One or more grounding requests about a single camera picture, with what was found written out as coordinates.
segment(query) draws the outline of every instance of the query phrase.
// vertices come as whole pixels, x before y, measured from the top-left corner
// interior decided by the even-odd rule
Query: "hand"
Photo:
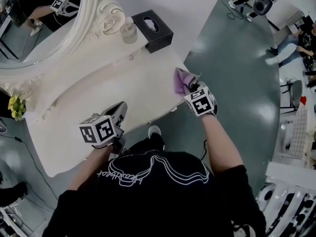
[[[299,46],[299,45],[296,47],[296,50],[299,51],[299,52],[304,52],[304,51],[305,51],[305,49],[302,48],[302,47]]]

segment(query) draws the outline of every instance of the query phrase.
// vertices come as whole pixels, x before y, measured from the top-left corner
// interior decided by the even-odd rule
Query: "table surface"
[[[28,122],[37,154],[48,176],[67,171],[92,151],[78,124],[93,113],[125,101],[125,132],[167,114],[183,102],[174,93],[176,67],[186,70],[171,46],[150,54],[143,49],[132,61],[109,64],[78,81],[57,100],[45,120]]]

